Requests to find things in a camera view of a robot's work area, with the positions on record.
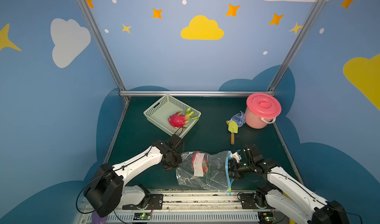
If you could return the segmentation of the clear zip-top bag blue seal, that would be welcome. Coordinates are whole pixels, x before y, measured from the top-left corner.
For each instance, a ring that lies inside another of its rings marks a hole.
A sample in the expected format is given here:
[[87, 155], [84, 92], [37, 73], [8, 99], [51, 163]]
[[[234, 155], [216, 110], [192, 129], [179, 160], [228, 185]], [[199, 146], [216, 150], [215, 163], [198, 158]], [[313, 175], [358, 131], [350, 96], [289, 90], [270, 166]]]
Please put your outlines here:
[[209, 154], [189, 151], [181, 154], [182, 164], [176, 168], [178, 185], [192, 189], [231, 192], [232, 180], [228, 175], [230, 151]]

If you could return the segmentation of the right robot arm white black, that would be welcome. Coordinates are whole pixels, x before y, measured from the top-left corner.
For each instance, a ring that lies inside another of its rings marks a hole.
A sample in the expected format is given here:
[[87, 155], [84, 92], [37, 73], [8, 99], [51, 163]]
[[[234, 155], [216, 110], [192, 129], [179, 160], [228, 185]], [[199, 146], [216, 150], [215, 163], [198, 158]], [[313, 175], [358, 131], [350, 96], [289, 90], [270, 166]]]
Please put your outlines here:
[[315, 194], [289, 175], [283, 167], [271, 159], [265, 159], [256, 145], [244, 148], [245, 160], [239, 151], [227, 156], [227, 175], [230, 179], [243, 179], [245, 175], [257, 174], [267, 181], [254, 194], [239, 194], [242, 205], [258, 209], [273, 208], [282, 212], [297, 224], [348, 224], [343, 206]]

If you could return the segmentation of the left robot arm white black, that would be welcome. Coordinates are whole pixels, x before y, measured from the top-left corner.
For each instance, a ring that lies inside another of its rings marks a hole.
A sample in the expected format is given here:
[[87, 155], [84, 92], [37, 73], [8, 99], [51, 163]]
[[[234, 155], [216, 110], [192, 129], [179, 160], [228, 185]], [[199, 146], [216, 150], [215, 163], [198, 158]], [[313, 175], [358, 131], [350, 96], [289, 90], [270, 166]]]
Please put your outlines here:
[[83, 188], [84, 197], [90, 202], [100, 218], [113, 212], [121, 201], [129, 205], [145, 207], [150, 193], [142, 185], [124, 188], [134, 177], [148, 168], [162, 164], [164, 170], [182, 164], [179, 148], [184, 144], [179, 136], [167, 141], [156, 141], [135, 157], [115, 165], [102, 164], [92, 180]]

